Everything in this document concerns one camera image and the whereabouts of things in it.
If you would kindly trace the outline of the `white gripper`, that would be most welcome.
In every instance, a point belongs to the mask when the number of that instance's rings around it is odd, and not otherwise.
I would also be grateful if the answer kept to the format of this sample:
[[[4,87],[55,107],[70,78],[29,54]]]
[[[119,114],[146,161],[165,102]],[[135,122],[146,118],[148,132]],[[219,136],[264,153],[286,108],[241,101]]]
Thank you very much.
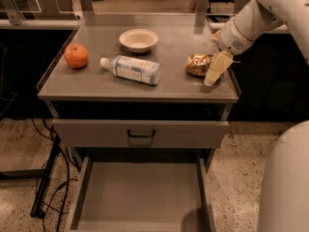
[[[235,17],[232,17],[220,30],[213,33],[211,40],[217,43],[221,52],[212,56],[210,67],[206,72],[204,84],[209,87],[232,65],[233,55],[241,55],[253,45],[253,41],[246,39],[240,33]]]

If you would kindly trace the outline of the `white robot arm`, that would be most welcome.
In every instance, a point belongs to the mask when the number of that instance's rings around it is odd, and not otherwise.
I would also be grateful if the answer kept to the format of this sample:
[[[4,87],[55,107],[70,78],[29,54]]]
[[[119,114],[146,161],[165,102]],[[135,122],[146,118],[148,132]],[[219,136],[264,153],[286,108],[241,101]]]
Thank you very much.
[[[212,57],[204,83],[212,86],[266,31],[286,25],[309,58],[309,0],[250,0],[211,36],[220,52]],[[309,232],[309,121],[285,131],[267,161],[257,232]]]

